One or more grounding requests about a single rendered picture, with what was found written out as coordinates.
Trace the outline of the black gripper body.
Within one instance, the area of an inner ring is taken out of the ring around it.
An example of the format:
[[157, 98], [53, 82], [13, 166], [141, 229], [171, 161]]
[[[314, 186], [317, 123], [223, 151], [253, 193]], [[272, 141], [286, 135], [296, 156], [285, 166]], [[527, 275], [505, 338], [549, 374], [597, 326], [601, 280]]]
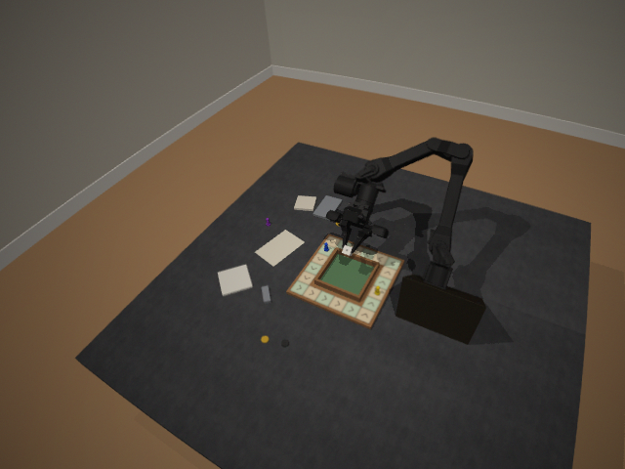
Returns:
[[368, 225], [369, 218], [371, 216], [371, 213], [373, 212], [374, 204], [372, 204], [370, 202], [367, 202], [365, 200], [356, 199], [354, 201], [354, 207], [359, 208], [360, 205], [364, 206], [364, 209], [369, 210], [367, 221], [366, 222], [362, 221], [362, 224], [364, 224], [364, 225], [361, 225], [360, 222], [358, 222], [358, 224], [356, 224], [356, 223], [353, 223], [353, 222], [348, 221], [348, 220], [345, 221], [345, 220], [342, 219], [343, 214], [341, 214], [339, 212], [336, 212], [336, 211], [333, 211], [333, 210], [329, 210], [327, 212], [325, 218], [327, 218], [327, 219], [329, 219], [331, 221], [340, 223], [341, 225], [344, 225], [344, 226], [347, 226], [347, 227], [350, 227], [350, 225], [352, 225], [352, 226], [361, 228], [362, 232], [368, 233], [370, 235], [372, 235], [372, 233], [374, 233], [377, 236], [380, 236], [380, 237], [383, 237], [383, 238], [388, 238], [388, 235], [389, 235], [389, 230], [388, 229], [386, 229], [384, 227], [381, 227], [381, 226], [378, 226], [378, 225], [375, 225], [375, 224], [374, 224], [374, 226]]

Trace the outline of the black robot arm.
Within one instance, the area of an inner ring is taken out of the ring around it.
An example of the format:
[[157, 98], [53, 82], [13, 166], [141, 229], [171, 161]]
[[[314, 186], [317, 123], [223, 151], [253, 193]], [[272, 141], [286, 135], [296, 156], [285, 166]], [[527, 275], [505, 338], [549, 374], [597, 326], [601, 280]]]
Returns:
[[[370, 160], [355, 175], [341, 172], [335, 181], [334, 193], [348, 197], [357, 195], [357, 199], [375, 204], [379, 191], [385, 192], [381, 181], [389, 178], [398, 169], [433, 154], [451, 162], [451, 176], [439, 224], [436, 230], [430, 229], [430, 237], [427, 241], [429, 251], [433, 255], [433, 262], [431, 261], [430, 266], [426, 267], [422, 279], [423, 282], [446, 290], [453, 270], [451, 265], [455, 262], [450, 254], [452, 225], [463, 181], [474, 157], [474, 150], [470, 145], [456, 144], [431, 137], [426, 142], [393, 156]], [[356, 208], [353, 203], [349, 202], [344, 209], [342, 219], [358, 224], [358, 222], [366, 222], [368, 214], [369, 210], [364, 209], [364, 206], [360, 205]]]

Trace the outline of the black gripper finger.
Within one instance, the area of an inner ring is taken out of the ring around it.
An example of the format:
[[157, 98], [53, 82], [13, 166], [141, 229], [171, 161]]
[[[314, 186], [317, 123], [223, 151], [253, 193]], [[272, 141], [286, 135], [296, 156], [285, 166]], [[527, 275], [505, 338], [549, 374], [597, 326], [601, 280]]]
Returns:
[[338, 226], [341, 226], [341, 229], [342, 229], [343, 248], [344, 248], [344, 246], [347, 245], [347, 243], [348, 243], [348, 240], [349, 240], [349, 237], [350, 237], [352, 229], [347, 227], [347, 226], [341, 225], [341, 224], [338, 224]]
[[365, 233], [365, 232], [362, 232], [362, 231], [358, 231], [358, 236], [357, 236], [357, 239], [356, 239], [356, 241], [355, 241], [355, 243], [354, 243], [354, 247], [353, 247], [353, 249], [352, 249], [352, 253], [354, 253], [354, 252], [357, 250], [357, 248], [358, 248], [358, 247], [359, 247], [359, 246], [360, 246], [360, 245], [361, 245], [361, 244], [362, 244], [362, 243], [363, 243], [363, 242], [364, 242], [364, 241], [365, 241], [365, 240], [366, 240], [369, 236], [371, 236], [371, 237], [372, 237], [372, 235], [371, 235], [371, 234], [368, 234], [368, 233]]

